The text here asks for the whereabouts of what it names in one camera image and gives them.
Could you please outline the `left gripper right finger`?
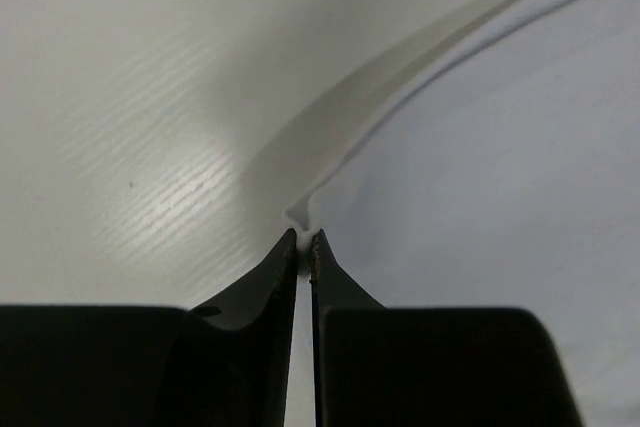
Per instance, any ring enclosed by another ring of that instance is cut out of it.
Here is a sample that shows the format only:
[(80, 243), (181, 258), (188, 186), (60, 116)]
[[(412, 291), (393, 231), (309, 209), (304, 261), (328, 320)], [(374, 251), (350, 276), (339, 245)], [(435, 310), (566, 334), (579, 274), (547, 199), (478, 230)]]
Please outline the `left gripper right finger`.
[(310, 244), (320, 426), (579, 426), (554, 342), (520, 308), (389, 308)]

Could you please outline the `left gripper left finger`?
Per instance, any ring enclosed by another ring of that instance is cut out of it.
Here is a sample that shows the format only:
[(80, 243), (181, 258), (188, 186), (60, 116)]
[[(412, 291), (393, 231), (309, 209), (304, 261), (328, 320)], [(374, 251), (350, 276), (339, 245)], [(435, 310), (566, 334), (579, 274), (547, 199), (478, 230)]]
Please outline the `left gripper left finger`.
[(280, 426), (296, 235), (197, 307), (5, 305), (5, 426)]

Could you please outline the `white skirt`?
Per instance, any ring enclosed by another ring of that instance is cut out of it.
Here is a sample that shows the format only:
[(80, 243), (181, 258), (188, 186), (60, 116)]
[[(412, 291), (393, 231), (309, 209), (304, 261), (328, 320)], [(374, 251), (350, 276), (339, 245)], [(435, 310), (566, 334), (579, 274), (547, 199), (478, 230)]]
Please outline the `white skirt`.
[(639, 422), (639, 0), (485, 0), (335, 87), (250, 163), (265, 244), (324, 231), (389, 306), (516, 306), (585, 422)]

